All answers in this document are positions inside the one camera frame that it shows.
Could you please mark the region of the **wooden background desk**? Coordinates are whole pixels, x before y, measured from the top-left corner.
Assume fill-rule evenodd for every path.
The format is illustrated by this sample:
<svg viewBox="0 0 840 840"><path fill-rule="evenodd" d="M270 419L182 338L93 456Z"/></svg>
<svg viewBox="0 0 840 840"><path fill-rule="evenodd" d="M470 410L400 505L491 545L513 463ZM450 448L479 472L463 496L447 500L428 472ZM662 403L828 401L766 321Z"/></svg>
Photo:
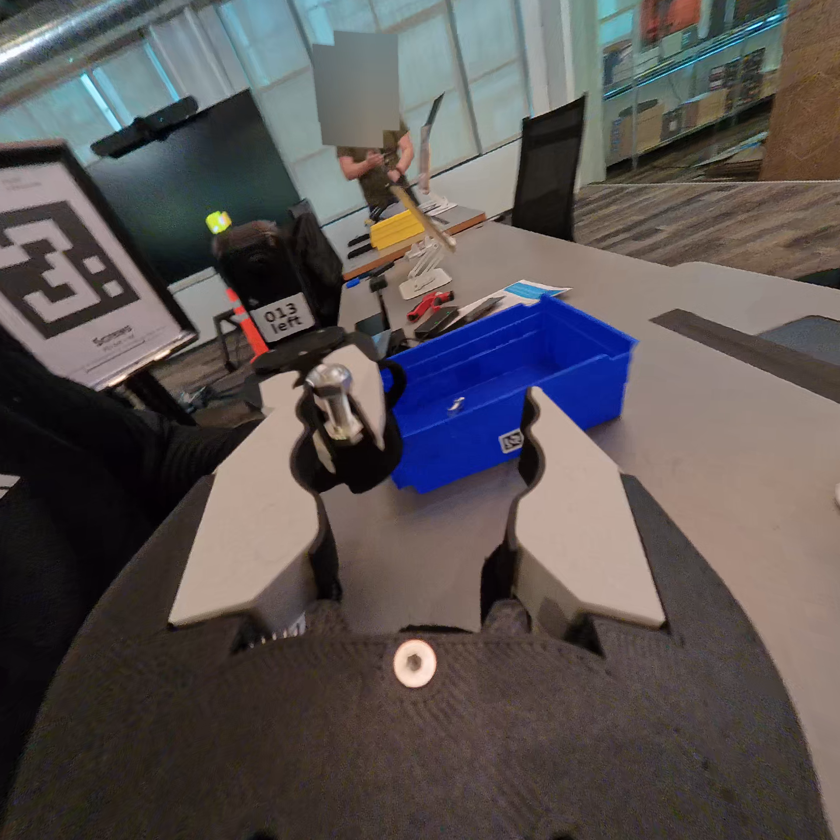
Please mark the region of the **wooden background desk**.
<svg viewBox="0 0 840 840"><path fill-rule="evenodd" d="M333 249L342 259L343 279L345 281L363 277L374 270L396 262L404 257L416 242L422 244L424 241L425 234L415 235L384 250L374 249L353 256L350 252L360 248L362 244L352 245L350 241L361 237L366 232L365 223L367 219L366 208L363 208L324 225L322 229ZM487 221L487 215L467 206L454 206L434 220L448 235L454 237L470 228L483 224Z"/></svg>

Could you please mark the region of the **red and black tool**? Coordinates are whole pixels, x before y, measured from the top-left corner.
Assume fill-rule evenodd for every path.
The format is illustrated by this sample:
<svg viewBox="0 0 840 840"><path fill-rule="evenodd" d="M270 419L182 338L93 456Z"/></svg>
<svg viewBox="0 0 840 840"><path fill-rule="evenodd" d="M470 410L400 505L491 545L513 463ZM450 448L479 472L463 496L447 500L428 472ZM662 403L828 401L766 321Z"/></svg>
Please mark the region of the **red and black tool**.
<svg viewBox="0 0 840 840"><path fill-rule="evenodd" d="M411 324L420 322L426 315L437 312L454 299L455 293L452 290L430 292L423 297L413 310L407 313L406 320Z"/></svg>

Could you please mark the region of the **large black wall screen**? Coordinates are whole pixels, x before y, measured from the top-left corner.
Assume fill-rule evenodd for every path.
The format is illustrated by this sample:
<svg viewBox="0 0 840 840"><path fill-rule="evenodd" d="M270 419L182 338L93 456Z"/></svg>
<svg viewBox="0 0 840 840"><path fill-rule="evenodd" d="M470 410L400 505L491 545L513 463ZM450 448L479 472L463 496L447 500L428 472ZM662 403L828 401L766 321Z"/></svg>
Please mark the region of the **large black wall screen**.
<svg viewBox="0 0 840 840"><path fill-rule="evenodd" d="M87 167L132 240L170 286L215 266L207 216L285 224L301 200L251 90L165 140Z"/></svg>

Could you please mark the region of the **red screen monitor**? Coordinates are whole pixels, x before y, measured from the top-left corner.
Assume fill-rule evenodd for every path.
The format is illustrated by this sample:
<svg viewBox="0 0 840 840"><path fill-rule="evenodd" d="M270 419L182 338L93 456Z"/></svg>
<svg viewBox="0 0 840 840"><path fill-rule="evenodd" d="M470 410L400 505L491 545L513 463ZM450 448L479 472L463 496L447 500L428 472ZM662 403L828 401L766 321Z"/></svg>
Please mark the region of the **red screen monitor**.
<svg viewBox="0 0 840 840"><path fill-rule="evenodd" d="M639 39L644 48L662 38L699 24L701 1L642 1Z"/></svg>

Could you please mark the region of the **orange striped traffic cone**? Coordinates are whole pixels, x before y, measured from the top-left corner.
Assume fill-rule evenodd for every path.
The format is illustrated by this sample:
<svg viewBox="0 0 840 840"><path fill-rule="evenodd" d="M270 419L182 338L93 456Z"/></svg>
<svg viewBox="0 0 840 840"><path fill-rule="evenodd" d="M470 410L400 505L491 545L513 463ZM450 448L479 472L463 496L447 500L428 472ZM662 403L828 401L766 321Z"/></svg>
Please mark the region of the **orange striped traffic cone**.
<svg viewBox="0 0 840 840"><path fill-rule="evenodd" d="M247 339L248 345L253 354L251 361L255 361L258 357L268 352L268 347L263 339L260 331L256 327L255 322L250 317L248 311L243 306L237 293L231 289L225 288L227 299L232 303L234 315L236 316L238 326L242 329Z"/></svg>

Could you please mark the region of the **black video bar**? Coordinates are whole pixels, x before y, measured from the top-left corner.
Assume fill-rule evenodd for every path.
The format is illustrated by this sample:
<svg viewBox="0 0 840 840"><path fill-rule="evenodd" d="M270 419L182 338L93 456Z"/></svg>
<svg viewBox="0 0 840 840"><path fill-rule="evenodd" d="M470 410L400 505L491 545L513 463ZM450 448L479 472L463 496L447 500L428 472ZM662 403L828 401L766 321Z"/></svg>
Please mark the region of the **black video bar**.
<svg viewBox="0 0 840 840"><path fill-rule="evenodd" d="M125 128L91 143L90 151L100 159L119 159L152 142L165 140L197 114L196 98L182 98L152 114L137 117Z"/></svg>

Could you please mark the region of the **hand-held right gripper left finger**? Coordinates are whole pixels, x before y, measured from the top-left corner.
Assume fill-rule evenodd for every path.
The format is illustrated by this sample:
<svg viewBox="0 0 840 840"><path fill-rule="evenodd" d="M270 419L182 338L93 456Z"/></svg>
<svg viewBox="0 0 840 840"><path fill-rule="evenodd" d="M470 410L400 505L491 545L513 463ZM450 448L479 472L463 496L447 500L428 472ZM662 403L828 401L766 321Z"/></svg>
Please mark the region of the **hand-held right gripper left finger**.
<svg viewBox="0 0 840 840"><path fill-rule="evenodd" d="M288 632L317 600L340 600L339 557L320 497L295 457L309 436L290 391L213 474L169 624L245 616Z"/></svg>

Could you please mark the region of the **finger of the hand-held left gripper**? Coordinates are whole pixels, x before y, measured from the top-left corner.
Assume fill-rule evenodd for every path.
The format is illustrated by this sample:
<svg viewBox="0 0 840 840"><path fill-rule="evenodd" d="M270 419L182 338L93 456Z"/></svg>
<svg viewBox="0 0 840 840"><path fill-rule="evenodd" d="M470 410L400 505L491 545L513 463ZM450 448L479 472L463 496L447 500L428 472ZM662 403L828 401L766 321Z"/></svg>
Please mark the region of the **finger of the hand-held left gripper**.
<svg viewBox="0 0 840 840"><path fill-rule="evenodd" d="M267 417L274 412L278 406L294 406L297 403L292 401L292 397L296 400L301 398L303 394L303 383L305 382L304 374L274 374L271 377L259 383L259 396L261 399L260 411ZM311 403L311 409L307 409L308 419L305 424L308 427L311 437L311 445L318 456L322 467L330 474L336 475L337 468L333 463L332 455L329 447L325 443L322 430L320 427L321 413Z"/></svg>
<svg viewBox="0 0 840 840"><path fill-rule="evenodd" d="M380 368L356 345L337 349L337 364L351 374L350 395L367 423L376 446L385 450L386 408Z"/></svg>

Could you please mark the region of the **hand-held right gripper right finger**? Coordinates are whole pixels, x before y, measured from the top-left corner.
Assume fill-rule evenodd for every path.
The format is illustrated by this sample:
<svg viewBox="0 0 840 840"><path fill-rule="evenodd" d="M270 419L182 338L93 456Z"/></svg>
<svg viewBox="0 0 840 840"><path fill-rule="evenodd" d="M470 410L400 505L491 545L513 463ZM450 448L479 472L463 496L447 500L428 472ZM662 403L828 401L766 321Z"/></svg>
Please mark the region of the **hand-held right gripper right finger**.
<svg viewBox="0 0 840 840"><path fill-rule="evenodd" d="M591 617L661 630L665 609L617 464L540 387L527 390L520 431L525 488L482 567L482 621L516 600L549 635Z"/></svg>

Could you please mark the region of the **small yellow bin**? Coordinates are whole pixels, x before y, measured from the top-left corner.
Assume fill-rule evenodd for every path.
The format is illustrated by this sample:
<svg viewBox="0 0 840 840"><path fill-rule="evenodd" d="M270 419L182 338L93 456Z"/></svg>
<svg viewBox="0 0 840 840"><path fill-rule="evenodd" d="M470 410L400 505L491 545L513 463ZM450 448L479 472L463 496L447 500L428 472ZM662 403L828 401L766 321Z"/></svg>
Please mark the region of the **small yellow bin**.
<svg viewBox="0 0 840 840"><path fill-rule="evenodd" d="M383 251L424 233L424 223L410 211L382 218L370 226L373 249Z"/></svg>

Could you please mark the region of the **blue printed paper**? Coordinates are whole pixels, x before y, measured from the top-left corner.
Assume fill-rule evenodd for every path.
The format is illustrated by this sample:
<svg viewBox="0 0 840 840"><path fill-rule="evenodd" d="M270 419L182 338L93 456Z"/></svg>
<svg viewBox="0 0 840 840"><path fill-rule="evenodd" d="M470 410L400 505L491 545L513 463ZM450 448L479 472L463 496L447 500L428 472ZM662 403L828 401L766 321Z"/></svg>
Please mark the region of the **blue printed paper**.
<svg viewBox="0 0 840 840"><path fill-rule="evenodd" d="M497 299L499 309L511 308L513 306L531 306L541 298L561 298L571 287L552 287L532 280L518 280L494 292L488 300Z"/></svg>

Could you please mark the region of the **white stand with tilted board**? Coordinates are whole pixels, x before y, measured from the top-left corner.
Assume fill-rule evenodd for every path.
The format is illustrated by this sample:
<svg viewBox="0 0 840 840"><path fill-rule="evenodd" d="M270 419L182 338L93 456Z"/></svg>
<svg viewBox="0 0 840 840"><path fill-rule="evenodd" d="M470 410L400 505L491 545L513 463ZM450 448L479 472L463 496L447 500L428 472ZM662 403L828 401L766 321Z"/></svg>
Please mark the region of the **white stand with tilted board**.
<svg viewBox="0 0 840 840"><path fill-rule="evenodd" d="M391 192L404 206L404 212L412 219L413 225L421 228L410 237L412 242L403 255L411 267L400 292L405 300L412 300L451 281L441 263L446 254L454 254L456 243L444 226L430 217L405 188L394 184Z"/></svg>

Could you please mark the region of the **silver ceiling duct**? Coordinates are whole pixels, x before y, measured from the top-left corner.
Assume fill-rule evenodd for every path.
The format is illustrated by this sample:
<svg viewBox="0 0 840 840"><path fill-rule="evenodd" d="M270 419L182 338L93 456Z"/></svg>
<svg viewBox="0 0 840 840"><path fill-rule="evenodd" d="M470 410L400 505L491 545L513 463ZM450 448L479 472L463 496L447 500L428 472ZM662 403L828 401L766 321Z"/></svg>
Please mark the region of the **silver ceiling duct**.
<svg viewBox="0 0 840 840"><path fill-rule="evenodd" d="M18 83L80 50L108 46L191 5L188 1L34 2L2 16L2 85Z"/></svg>

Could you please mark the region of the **blue plastic bin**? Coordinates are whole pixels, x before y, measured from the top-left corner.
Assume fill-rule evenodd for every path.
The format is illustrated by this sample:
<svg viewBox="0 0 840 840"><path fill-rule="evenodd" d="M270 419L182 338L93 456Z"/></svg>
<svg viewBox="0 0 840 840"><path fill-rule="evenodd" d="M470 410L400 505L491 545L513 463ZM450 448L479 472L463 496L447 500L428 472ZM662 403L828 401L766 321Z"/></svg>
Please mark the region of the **blue plastic bin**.
<svg viewBox="0 0 840 840"><path fill-rule="evenodd" d="M620 417L636 346L612 325L543 297L397 354L406 387L393 409L403 441L395 485L427 493L518 457L533 386L584 431ZM448 416L459 396L463 410Z"/></svg>

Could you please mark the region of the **black mesh office chair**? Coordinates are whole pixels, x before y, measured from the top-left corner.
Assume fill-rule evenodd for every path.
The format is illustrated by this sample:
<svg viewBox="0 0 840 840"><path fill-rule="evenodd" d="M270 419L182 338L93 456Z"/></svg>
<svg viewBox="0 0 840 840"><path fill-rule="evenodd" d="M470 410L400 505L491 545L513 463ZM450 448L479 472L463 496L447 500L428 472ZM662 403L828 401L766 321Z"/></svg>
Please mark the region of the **black mesh office chair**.
<svg viewBox="0 0 840 840"><path fill-rule="evenodd" d="M574 186L581 158L586 95L521 123L511 226L574 241Z"/></svg>

